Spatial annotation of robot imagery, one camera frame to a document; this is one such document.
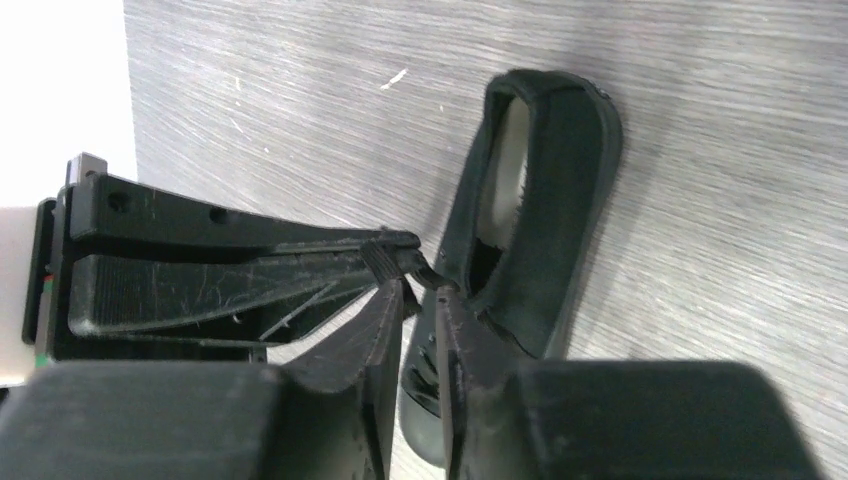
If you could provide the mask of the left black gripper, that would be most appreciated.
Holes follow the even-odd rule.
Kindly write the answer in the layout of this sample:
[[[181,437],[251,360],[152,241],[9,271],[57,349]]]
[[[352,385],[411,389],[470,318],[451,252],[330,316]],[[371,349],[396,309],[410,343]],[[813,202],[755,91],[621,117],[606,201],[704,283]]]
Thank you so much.
[[[65,185],[57,196],[37,207],[22,327],[22,340],[34,348],[37,363],[263,363],[263,347],[92,340],[70,330],[80,337],[283,345],[311,334],[376,286],[374,274],[356,251],[362,245],[421,245],[408,231],[298,223],[103,174],[107,171],[104,159],[78,154],[67,162]],[[69,286],[62,260],[69,198],[74,242],[90,252],[140,258],[89,255],[74,263],[70,330],[61,310]],[[241,262],[313,252],[343,253],[275,256],[241,264],[166,263]]]

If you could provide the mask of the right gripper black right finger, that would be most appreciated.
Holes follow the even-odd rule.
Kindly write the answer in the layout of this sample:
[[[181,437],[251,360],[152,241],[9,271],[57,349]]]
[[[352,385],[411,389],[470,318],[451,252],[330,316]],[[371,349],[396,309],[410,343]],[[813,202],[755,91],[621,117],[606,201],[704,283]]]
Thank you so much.
[[[435,330],[449,479],[535,479],[537,420],[518,356],[454,288],[437,291]]]

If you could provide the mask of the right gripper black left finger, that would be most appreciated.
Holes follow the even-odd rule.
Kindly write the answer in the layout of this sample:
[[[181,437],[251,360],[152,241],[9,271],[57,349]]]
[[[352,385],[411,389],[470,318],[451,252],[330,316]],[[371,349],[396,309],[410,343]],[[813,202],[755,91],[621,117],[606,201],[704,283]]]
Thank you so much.
[[[404,283],[389,280],[287,366],[285,478],[388,478],[403,320]]]

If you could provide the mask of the black canvas shoe with laces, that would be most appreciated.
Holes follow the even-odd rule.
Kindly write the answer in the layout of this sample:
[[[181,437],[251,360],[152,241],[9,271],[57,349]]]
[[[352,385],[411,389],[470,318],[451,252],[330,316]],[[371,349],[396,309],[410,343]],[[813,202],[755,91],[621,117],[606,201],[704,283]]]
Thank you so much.
[[[586,78],[515,69],[487,85],[434,269],[491,359],[566,357],[623,146],[613,101]]]

